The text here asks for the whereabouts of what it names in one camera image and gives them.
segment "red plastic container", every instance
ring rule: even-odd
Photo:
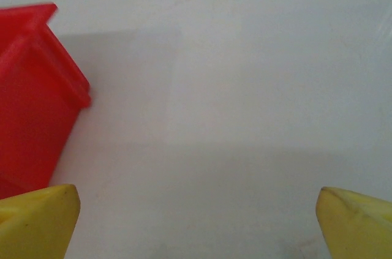
[[[46,187],[89,83],[50,31],[54,4],[0,9],[0,198]]]

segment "white table surface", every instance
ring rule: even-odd
[[[329,258],[321,186],[392,200],[392,0],[42,1],[94,98],[66,259]]]

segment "red toy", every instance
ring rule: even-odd
[[[46,187],[89,83],[50,31],[54,4],[0,9],[0,198]]]

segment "yellow plastic object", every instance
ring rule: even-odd
[[[392,258],[392,203],[324,187],[316,214],[333,259]]]
[[[0,258],[64,259],[79,210],[70,184],[0,200]]]

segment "white surface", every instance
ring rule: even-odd
[[[392,200],[391,0],[39,1],[94,96],[67,259],[329,258],[321,186]]]

